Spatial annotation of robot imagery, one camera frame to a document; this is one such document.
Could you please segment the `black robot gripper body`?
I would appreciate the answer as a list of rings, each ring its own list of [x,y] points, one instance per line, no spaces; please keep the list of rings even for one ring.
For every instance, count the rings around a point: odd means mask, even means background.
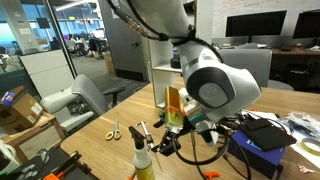
[[[178,134],[170,132],[167,127],[164,128],[164,134],[161,138],[160,143],[165,143],[165,151],[162,155],[170,156],[181,148],[178,138],[180,136],[190,133],[192,130],[195,130],[195,127],[189,122],[187,118],[183,120],[183,127]]]

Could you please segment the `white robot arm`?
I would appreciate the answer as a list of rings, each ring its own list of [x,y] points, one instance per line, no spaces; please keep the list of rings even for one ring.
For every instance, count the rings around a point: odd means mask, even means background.
[[[183,112],[196,112],[188,117],[189,126],[202,134],[212,146],[211,129],[222,118],[257,101],[261,88],[246,69],[226,65],[216,49],[196,37],[188,23],[181,0],[126,0],[133,14],[128,15],[106,0],[115,14],[138,34],[152,40],[169,41],[177,48],[186,92],[191,100]]]

